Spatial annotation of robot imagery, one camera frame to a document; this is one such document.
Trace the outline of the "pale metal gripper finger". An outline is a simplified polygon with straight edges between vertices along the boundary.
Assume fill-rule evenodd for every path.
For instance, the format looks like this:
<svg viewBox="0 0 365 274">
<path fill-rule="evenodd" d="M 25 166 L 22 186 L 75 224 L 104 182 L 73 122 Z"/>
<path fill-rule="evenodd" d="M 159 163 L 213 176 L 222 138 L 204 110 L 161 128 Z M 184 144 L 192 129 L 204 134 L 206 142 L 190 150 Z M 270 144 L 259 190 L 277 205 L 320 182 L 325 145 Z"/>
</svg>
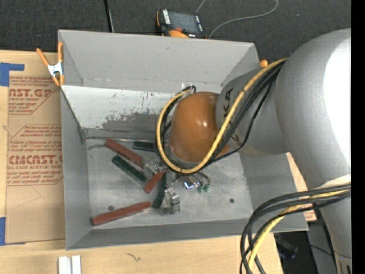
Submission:
<svg viewBox="0 0 365 274">
<path fill-rule="evenodd" d="M 145 171 L 157 174 L 165 170 L 165 164 L 161 159 L 148 159 L 144 163 Z"/>
<path fill-rule="evenodd" d="M 180 196 L 176 191 L 169 187 L 165 189 L 165 201 L 166 207 L 164 208 L 165 214 L 175 214 L 180 211 Z"/>
</svg>

